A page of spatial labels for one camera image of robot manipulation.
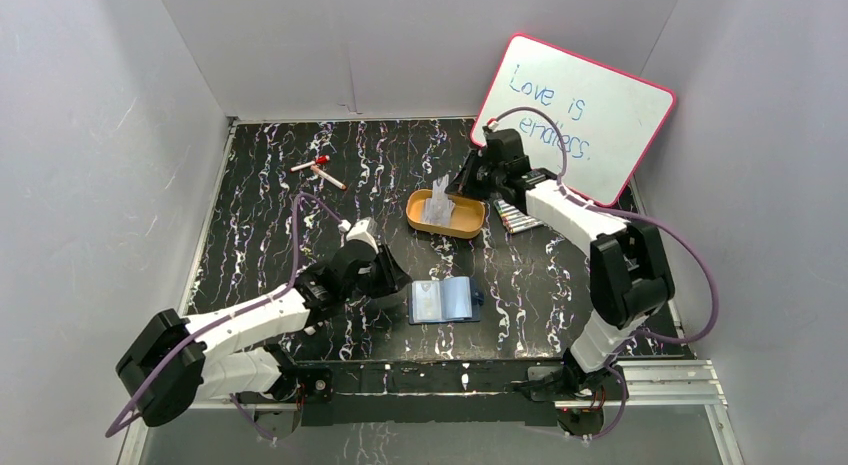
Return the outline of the orange oval tray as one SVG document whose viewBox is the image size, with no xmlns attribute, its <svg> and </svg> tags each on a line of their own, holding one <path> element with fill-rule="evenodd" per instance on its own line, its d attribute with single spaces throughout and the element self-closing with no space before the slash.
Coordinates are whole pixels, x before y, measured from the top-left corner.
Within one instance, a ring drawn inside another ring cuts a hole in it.
<svg viewBox="0 0 848 465">
<path fill-rule="evenodd" d="M 413 229 L 465 240 L 480 234 L 486 219 L 486 205 L 483 202 L 448 194 L 433 222 L 427 221 L 425 216 L 425 207 L 432 195 L 430 189 L 416 190 L 410 195 L 405 214 Z"/>
</svg>

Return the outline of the silver credit card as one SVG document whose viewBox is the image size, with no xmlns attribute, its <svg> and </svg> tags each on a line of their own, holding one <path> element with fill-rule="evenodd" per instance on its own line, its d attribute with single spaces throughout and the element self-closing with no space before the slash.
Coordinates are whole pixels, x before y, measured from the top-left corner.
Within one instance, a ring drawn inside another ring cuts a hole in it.
<svg viewBox="0 0 848 465">
<path fill-rule="evenodd" d="M 440 285 L 432 281 L 412 284 L 412 318 L 416 323 L 435 322 L 442 317 Z"/>
<path fill-rule="evenodd" d="M 431 196 L 425 200 L 422 208 L 421 221 L 423 223 L 440 227 L 450 225 L 455 208 L 454 202 L 447 194 L 450 181 L 450 176 L 444 175 L 433 182 Z"/>
</svg>

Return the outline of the blue leather card holder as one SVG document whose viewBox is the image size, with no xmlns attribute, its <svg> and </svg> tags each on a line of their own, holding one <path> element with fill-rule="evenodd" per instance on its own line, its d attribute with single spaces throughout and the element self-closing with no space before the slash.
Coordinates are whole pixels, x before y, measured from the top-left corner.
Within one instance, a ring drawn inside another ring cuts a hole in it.
<svg viewBox="0 0 848 465">
<path fill-rule="evenodd" d="M 408 318 L 412 325 L 443 323 L 475 323 L 481 320 L 481 307 L 485 297 L 473 279 L 467 276 L 450 277 L 432 281 L 440 285 L 442 317 L 435 322 L 416 323 L 412 318 L 412 284 L 409 288 Z"/>
</svg>

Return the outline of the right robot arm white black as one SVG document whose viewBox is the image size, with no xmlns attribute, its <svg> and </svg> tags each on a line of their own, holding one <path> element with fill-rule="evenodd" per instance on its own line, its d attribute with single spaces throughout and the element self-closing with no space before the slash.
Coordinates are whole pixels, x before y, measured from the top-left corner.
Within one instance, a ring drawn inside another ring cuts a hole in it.
<svg viewBox="0 0 848 465">
<path fill-rule="evenodd" d="M 485 129 L 448 189 L 474 200 L 502 198 L 576 246 L 588 259 L 593 305 L 588 322 L 564 352 L 560 380 L 577 399 L 590 398 L 616 350 L 675 295 L 659 229 L 620 217 L 568 191 L 545 168 L 534 168 L 514 129 Z"/>
</svg>

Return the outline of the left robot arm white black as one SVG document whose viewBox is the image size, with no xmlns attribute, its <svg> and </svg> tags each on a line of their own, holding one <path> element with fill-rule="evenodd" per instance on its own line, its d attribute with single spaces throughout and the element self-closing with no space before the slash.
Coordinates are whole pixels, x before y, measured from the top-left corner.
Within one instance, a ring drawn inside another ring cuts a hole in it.
<svg viewBox="0 0 848 465">
<path fill-rule="evenodd" d="M 162 426 L 196 400 L 255 392 L 286 401 L 299 376 L 266 340 L 326 321 L 351 300 L 398 293 L 411 281 L 387 245 L 351 240 L 255 299 L 200 315 L 161 311 L 115 367 L 130 400 L 107 433 L 136 420 Z"/>
</svg>

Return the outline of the pack of coloured markers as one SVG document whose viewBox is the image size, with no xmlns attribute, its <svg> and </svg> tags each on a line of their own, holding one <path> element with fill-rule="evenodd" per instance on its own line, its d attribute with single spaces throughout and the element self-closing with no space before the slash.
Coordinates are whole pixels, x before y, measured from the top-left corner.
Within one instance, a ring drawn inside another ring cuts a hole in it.
<svg viewBox="0 0 848 465">
<path fill-rule="evenodd" d="M 544 225 L 542 221 L 526 215 L 503 199 L 496 199 L 493 204 L 502 224 L 510 234 L 522 233 Z"/>
</svg>

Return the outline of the white marker red tip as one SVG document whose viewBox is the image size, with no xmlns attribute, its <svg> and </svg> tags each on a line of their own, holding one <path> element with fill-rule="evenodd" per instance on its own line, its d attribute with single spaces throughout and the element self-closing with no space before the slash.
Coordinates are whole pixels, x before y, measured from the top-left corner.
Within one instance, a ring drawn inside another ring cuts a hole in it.
<svg viewBox="0 0 848 465">
<path fill-rule="evenodd" d="M 310 167 L 310 169 L 315 175 L 321 177 L 323 180 L 327 181 L 328 183 L 332 184 L 333 186 L 337 187 L 338 189 L 340 189 L 340 190 L 346 190 L 347 189 L 346 184 L 344 184 L 342 181 L 336 179 L 335 177 L 330 175 L 328 172 L 324 171 L 321 167 L 319 167 L 317 165 L 312 165 Z"/>
</svg>

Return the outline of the pink framed whiteboard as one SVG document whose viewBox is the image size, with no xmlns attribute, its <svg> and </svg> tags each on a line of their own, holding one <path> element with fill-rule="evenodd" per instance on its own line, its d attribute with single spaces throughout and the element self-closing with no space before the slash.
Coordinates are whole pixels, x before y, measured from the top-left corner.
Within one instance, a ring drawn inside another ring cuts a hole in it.
<svg viewBox="0 0 848 465">
<path fill-rule="evenodd" d="M 535 168 L 565 174 L 571 190 L 609 206 L 676 105 L 675 93 L 525 34 L 508 42 L 471 132 L 521 134 Z"/>
</svg>

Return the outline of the red capped marker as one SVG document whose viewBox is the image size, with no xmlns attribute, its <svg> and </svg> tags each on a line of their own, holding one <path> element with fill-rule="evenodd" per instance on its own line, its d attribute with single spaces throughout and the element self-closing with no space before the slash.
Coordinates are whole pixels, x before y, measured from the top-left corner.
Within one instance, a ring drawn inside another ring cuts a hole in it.
<svg viewBox="0 0 848 465">
<path fill-rule="evenodd" d="M 318 166 L 327 163 L 330 160 L 329 155 L 321 155 L 315 158 L 314 160 L 304 162 L 298 165 L 295 165 L 290 168 L 291 173 L 299 172 L 301 170 L 305 170 L 307 168 L 311 168 L 313 166 Z"/>
</svg>

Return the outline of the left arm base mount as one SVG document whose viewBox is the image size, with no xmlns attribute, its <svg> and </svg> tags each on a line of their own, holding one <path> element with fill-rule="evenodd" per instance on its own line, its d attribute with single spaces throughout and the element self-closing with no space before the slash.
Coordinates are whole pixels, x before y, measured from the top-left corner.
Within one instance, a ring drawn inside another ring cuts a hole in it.
<svg viewBox="0 0 848 465">
<path fill-rule="evenodd" d="M 269 392 L 262 396 L 277 404 L 289 404 L 295 407 L 295 417 L 300 420 L 307 405 L 327 404 L 332 400 L 333 372 L 324 367 L 298 367 L 284 371 L 279 379 L 271 386 Z M 236 407 L 257 432 L 258 439 L 277 446 L 281 437 L 276 428 L 260 423 L 259 405 L 253 410 L 246 407 L 241 398 L 245 392 L 231 394 L 229 401 Z"/>
</svg>

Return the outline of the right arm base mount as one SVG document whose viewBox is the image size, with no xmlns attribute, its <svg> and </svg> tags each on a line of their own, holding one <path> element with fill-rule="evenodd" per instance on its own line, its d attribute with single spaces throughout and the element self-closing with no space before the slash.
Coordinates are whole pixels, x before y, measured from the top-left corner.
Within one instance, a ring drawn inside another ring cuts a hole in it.
<svg viewBox="0 0 848 465">
<path fill-rule="evenodd" d="M 567 437 L 583 442 L 608 435 L 623 417 L 629 390 L 623 370 L 603 365 L 583 372 L 577 365 L 530 367 L 514 390 L 534 402 L 572 402 L 558 408 L 558 425 Z"/>
</svg>

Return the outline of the aluminium frame rail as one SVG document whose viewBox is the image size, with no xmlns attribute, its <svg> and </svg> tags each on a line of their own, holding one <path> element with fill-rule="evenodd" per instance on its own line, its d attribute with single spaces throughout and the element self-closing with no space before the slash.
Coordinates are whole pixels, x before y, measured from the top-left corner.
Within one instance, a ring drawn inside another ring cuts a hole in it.
<svg viewBox="0 0 848 465">
<path fill-rule="evenodd" d="M 560 368 L 542 359 L 303 362 L 300 367 L 324 367 L 333 372 L 332 400 L 307 405 L 296 421 L 307 427 L 366 422 L 518 421 L 559 427 L 558 408 L 572 402 L 534 402 L 514 390 L 516 383 L 527 380 L 528 369 L 536 366 Z M 626 358 L 616 366 L 623 370 L 629 390 L 625 409 L 700 406 L 707 413 L 722 463 L 743 463 L 727 400 L 711 361 L 644 357 Z M 295 413 L 293 405 L 277 404 L 254 392 L 245 392 L 241 400 L 249 410 L 258 404 L 260 417 Z M 229 396 L 200 400 L 191 407 L 236 408 Z"/>
</svg>

